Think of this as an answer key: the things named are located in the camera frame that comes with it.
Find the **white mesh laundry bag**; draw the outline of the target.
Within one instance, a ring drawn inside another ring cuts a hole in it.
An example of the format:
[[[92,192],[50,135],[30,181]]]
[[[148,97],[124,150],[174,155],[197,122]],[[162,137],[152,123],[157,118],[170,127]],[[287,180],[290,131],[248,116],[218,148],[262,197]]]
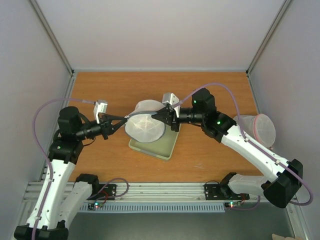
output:
[[[163,122],[153,119],[152,115],[164,107],[161,102],[153,99],[138,102],[134,111],[128,115],[124,131],[140,143],[157,141],[164,135],[166,127]]]

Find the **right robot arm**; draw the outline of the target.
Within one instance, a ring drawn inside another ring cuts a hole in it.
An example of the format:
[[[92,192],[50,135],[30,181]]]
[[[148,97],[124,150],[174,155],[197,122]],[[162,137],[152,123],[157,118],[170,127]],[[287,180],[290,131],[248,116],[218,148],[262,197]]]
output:
[[[191,96],[191,107],[180,107],[172,100],[151,117],[179,131],[181,124],[199,125],[209,138],[216,140],[254,165],[261,176],[228,173],[219,183],[225,199],[248,194],[265,197],[278,208],[285,208],[302,186],[303,165],[276,155],[241,129],[238,122],[216,108],[215,97],[206,88]]]

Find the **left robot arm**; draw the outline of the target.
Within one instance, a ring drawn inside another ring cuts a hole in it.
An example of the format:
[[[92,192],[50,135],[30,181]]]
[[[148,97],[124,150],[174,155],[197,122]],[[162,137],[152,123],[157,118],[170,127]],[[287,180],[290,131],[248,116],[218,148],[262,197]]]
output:
[[[65,188],[75,169],[84,145],[83,140],[102,136],[105,140],[126,122],[126,117],[103,114],[89,121],[77,107],[60,110],[58,130],[49,148],[48,172],[42,184],[36,205],[26,221],[17,226],[17,240],[66,240],[70,225],[87,199],[96,199],[101,193],[99,178],[80,174],[66,198]]]

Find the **pink-rimmed mesh laundry bag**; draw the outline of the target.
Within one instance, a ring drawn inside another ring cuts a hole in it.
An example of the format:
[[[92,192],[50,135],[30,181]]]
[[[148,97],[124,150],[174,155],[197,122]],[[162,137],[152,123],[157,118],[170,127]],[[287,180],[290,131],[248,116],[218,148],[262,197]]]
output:
[[[241,123],[242,129],[260,144],[270,149],[276,140],[276,129],[272,120],[265,114],[240,115],[233,118]]]

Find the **green plastic basket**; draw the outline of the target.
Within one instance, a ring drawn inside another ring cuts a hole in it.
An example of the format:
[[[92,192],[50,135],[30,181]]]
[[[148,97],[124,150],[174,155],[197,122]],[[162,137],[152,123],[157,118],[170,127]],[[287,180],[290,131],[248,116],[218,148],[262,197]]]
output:
[[[128,146],[136,152],[161,159],[162,161],[169,161],[173,154],[178,135],[179,132],[173,131],[169,126],[166,126],[165,132],[160,139],[150,143],[141,143],[131,139]]]

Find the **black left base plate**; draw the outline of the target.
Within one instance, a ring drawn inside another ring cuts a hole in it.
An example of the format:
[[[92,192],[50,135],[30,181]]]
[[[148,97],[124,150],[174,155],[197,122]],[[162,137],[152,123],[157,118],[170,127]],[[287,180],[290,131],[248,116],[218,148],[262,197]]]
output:
[[[100,193],[94,196],[90,196],[87,200],[96,201],[96,200],[114,200],[117,193],[116,184],[108,184]]]

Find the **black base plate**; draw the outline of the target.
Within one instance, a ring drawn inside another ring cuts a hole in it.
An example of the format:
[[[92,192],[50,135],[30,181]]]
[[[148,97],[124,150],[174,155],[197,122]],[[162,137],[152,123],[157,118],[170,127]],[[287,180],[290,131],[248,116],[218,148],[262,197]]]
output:
[[[96,200],[114,200],[117,193],[116,184],[108,184],[100,193],[94,196],[90,196],[87,200],[96,201]]]
[[[220,184],[215,181],[206,182],[203,185],[204,189],[204,195],[205,199],[207,201],[209,200],[226,200],[226,201],[243,201],[243,200],[249,200],[250,195],[249,194],[237,194],[237,193],[228,193],[225,195],[220,188]]]

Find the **aluminium front rail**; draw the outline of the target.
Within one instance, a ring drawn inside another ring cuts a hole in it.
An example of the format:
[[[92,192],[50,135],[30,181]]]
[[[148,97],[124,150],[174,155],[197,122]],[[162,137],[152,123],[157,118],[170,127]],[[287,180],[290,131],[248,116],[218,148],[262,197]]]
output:
[[[279,197],[280,192],[277,190],[266,196],[265,192],[279,183],[281,177],[287,172],[277,162],[267,161],[267,166],[271,167],[272,173],[275,174],[268,179],[266,176],[248,176],[238,173],[230,173],[220,183],[220,189],[224,195],[229,193],[249,194],[261,196],[271,201],[272,197]],[[116,184],[116,194],[114,200],[123,199],[125,201],[195,201],[196,199],[205,200],[203,182],[130,182],[128,192],[124,193],[127,185],[122,180],[116,180],[110,184]]]

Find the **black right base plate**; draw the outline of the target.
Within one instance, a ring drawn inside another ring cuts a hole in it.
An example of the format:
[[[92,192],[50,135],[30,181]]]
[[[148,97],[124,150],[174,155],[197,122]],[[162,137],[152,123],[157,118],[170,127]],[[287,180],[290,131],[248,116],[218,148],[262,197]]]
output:
[[[226,200],[226,201],[243,201],[243,200],[249,200],[250,195],[249,194],[237,194],[237,193],[228,193],[225,195],[220,188],[220,184],[215,181],[206,182],[203,185],[204,189],[204,195],[205,199],[207,201],[209,200]]]

